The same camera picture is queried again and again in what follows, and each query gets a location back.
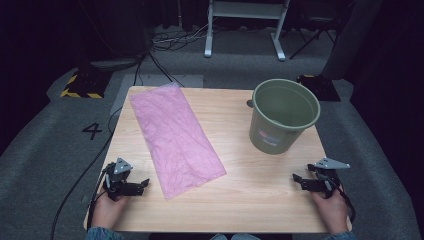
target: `black cable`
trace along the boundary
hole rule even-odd
[[[349,209],[351,211],[351,215],[350,215],[349,218],[350,218],[350,222],[353,223],[355,221],[355,218],[356,218],[356,210],[355,210],[355,207],[353,207],[353,204],[350,201],[350,198],[345,193],[345,191],[342,190],[333,180],[331,180],[331,178],[329,178],[329,177],[327,177],[327,176],[325,176],[323,174],[320,174],[320,173],[316,173],[316,174],[319,175],[321,178],[323,178],[325,180],[328,180],[331,183],[331,185],[333,185],[340,192],[340,196],[342,196],[344,198],[347,206],[349,207]]]
[[[80,175],[80,177],[78,178],[78,180],[74,183],[74,185],[71,187],[71,189],[68,191],[68,193],[66,194],[65,198],[62,200],[62,203],[60,204],[59,209],[56,212],[56,216],[53,220],[52,223],[52,230],[50,232],[50,239],[53,240],[54,239],[54,231],[56,228],[56,223],[57,220],[59,218],[59,214],[62,211],[63,206],[66,203],[66,200],[68,199],[68,197],[71,195],[71,193],[74,191],[75,187],[78,185],[78,183],[81,181],[81,179],[84,177],[84,175],[87,173],[87,171],[91,168],[91,166],[93,166],[93,164],[97,161],[97,159],[99,158],[99,156],[102,154],[102,152],[106,149],[107,145],[109,144],[109,142],[111,141],[113,136],[113,133],[110,134],[109,138],[107,139],[107,141],[105,142],[105,144],[103,145],[103,147],[100,149],[99,153],[97,153],[96,157],[91,161],[91,163],[88,165],[88,167],[84,170],[84,172]]]
[[[106,40],[103,38],[103,36],[100,34],[99,30],[97,29],[96,24],[94,24],[93,19],[92,19],[92,18],[90,17],[90,15],[88,14],[87,9],[85,8],[84,4],[82,4],[81,0],[78,0],[78,2],[79,2],[79,4],[80,4],[80,6],[81,6],[82,10],[84,11],[85,15],[87,16],[88,20],[90,21],[91,25],[93,26],[94,30],[96,31],[97,35],[99,36],[100,40],[101,40],[101,41],[105,44],[105,46],[106,46],[107,48],[109,48],[109,50],[110,50],[111,52],[113,52],[113,53],[115,53],[116,55],[121,56],[121,57],[135,57],[135,58],[138,58],[138,57],[140,57],[140,56],[142,56],[142,55],[144,54],[144,51],[143,51],[143,52],[141,52],[140,54],[136,54],[136,55],[125,55],[125,54],[121,54],[121,53],[119,53],[119,52],[115,51],[115,50],[114,50],[114,49],[113,49],[113,48],[112,48],[112,47],[111,47],[111,46],[110,46],[110,45],[106,42]]]
[[[181,31],[178,31],[178,32],[174,31],[174,32],[177,32],[177,33],[173,37],[168,37],[168,33],[171,33],[171,32],[158,33],[152,39],[153,48],[157,51],[176,51],[176,50],[179,50],[179,49],[187,46],[189,43],[193,43],[195,41],[198,41],[201,38],[204,38],[206,36],[205,33],[207,32],[207,29],[204,29],[205,27],[207,27],[207,25],[203,26],[202,28],[200,28],[197,31],[193,31],[193,32],[185,31],[185,34],[182,35],[182,36],[178,36],[181,33]],[[158,44],[163,44],[165,42],[169,42],[168,47],[157,46]],[[177,47],[177,48],[173,48],[177,44],[183,44],[183,45],[180,46],[180,47]]]
[[[143,59],[144,59],[144,57],[145,56],[142,56],[140,59],[139,59],[139,61],[138,61],[138,66],[137,66],[137,69],[136,69],[136,72],[135,72],[135,77],[134,77],[134,84],[133,84],[133,86],[135,86],[135,84],[136,84],[136,80],[137,80],[137,75],[138,75],[138,70],[139,70],[139,68],[140,68],[140,66],[141,66],[141,63],[142,63],[142,61],[143,61]],[[108,121],[108,124],[107,124],[107,127],[108,127],[108,129],[109,129],[109,133],[110,133],[110,136],[109,136],[109,138],[107,139],[107,141],[106,141],[106,143],[103,145],[103,147],[101,148],[101,150],[100,150],[100,152],[96,155],[96,157],[91,161],[91,163],[88,165],[88,167],[84,170],[84,172],[80,175],[80,177],[77,179],[77,181],[74,183],[74,185],[72,186],[72,188],[68,191],[68,193],[66,194],[66,196],[65,196],[65,198],[63,199],[63,201],[62,201],[62,203],[61,203],[61,205],[60,205],[60,207],[59,207],[59,209],[57,210],[57,212],[56,212],[56,216],[55,216],[55,219],[53,220],[53,223],[52,223],[52,230],[51,230],[51,233],[50,233],[50,239],[51,240],[53,240],[54,239],[54,232],[55,232],[55,228],[56,228],[56,224],[57,224],[57,220],[59,219],[59,214],[60,214],[60,212],[62,211],[62,208],[63,208],[63,206],[65,205],[65,203],[66,203],[66,200],[68,199],[68,197],[71,195],[71,193],[74,191],[74,189],[75,189],[75,187],[78,185],[78,183],[81,181],[81,179],[84,177],[84,175],[87,173],[87,171],[93,166],[93,164],[97,161],[97,159],[99,158],[99,156],[101,155],[101,153],[106,149],[106,147],[107,147],[107,145],[109,144],[109,142],[112,140],[112,137],[113,137],[113,134],[114,134],[114,132],[115,132],[115,130],[111,130],[110,129],[110,122],[111,122],[111,120],[112,120],[112,118],[113,118],[113,116],[118,112],[118,111],[120,111],[120,110],[122,110],[122,107],[120,107],[120,108],[118,108],[110,117],[109,117],[109,121]],[[95,196],[97,195],[97,189],[99,188],[99,186],[100,186],[100,182],[101,182],[101,180],[103,179],[103,176],[104,176],[104,174],[105,174],[105,169],[102,171],[102,174],[101,174],[101,176],[100,176],[100,178],[97,180],[97,183],[96,183],[96,188],[95,188],[95,191],[94,191],[94,193],[93,193],[93,196],[91,197],[91,202],[90,202],[90,208],[89,208],[89,216],[90,216],[90,211],[94,211],[94,206],[95,206],[95,202],[97,201],[97,199],[94,199],[95,198]],[[88,225],[91,225],[91,219],[87,219],[87,230],[89,229],[88,228]]]
[[[120,63],[120,64],[113,64],[110,66],[99,66],[99,65],[95,65],[95,64],[91,64],[93,67],[97,68],[99,71],[109,71],[109,72],[115,72],[115,71],[120,71],[120,70],[124,70],[127,68],[130,68],[132,66],[137,65],[139,62],[141,61],[141,58],[135,58],[134,61],[131,61],[129,63]]]
[[[140,66],[141,66],[141,61],[138,63],[137,69],[135,70],[133,86],[135,86],[135,84],[137,82],[137,75],[138,75],[138,70],[140,69]]]
[[[143,79],[140,76],[140,73],[138,74],[138,78],[140,79],[140,82],[141,82],[141,85],[140,86],[144,86],[144,82],[143,82]]]
[[[91,196],[91,199],[90,199],[90,206],[88,207],[88,216],[87,216],[87,231],[91,228],[91,222],[93,220],[93,213],[94,213],[94,209],[96,208],[97,199],[98,197],[100,197],[102,194],[106,192],[104,191],[96,198],[97,190],[100,187],[100,183],[103,180],[106,170],[107,170],[107,167],[102,170],[102,174],[100,175],[99,179],[97,179],[96,188],[94,189],[93,195]]]
[[[167,39],[167,38],[169,38],[169,37],[168,37],[168,34],[169,34],[169,33],[176,33],[174,36],[177,36],[180,32],[181,32],[181,30],[178,30],[178,31],[169,31],[169,32],[160,32],[160,33],[156,33],[156,35],[155,35],[154,37],[156,37],[156,36],[161,36],[161,35],[165,35],[165,36],[166,36],[166,38],[165,38],[165,39]]]
[[[179,83],[182,87],[184,87],[184,85],[180,81],[178,81],[178,79],[176,79],[174,76],[169,74],[168,71],[166,71],[166,69],[162,65],[160,65],[159,61],[155,57],[153,57],[152,53],[149,53],[149,54],[150,54],[150,57],[153,60],[153,63],[155,63],[156,67],[159,68],[159,70],[169,79],[169,81],[174,82],[174,80],[175,80],[175,82]]]

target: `pink plastic bag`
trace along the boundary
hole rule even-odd
[[[130,96],[165,199],[226,174],[176,83]]]

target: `sleeve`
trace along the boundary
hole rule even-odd
[[[87,232],[85,240],[125,240],[124,236],[110,229],[94,227]]]
[[[356,240],[352,232],[342,232],[325,238],[324,240]]]

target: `plastic bucket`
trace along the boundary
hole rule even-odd
[[[321,113],[318,99],[309,89],[285,79],[259,84],[253,91],[252,103],[250,140],[268,154],[287,151]]]

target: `person's arm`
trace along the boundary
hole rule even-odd
[[[316,192],[311,192],[311,197],[331,234],[326,240],[356,239],[347,226],[348,208],[345,199],[340,195],[339,191],[334,191],[333,195],[328,199],[322,198]]]
[[[123,240],[124,237],[112,231],[130,197],[123,196],[116,202],[106,193],[101,194],[96,201],[93,212],[91,228],[88,230],[86,240]]]

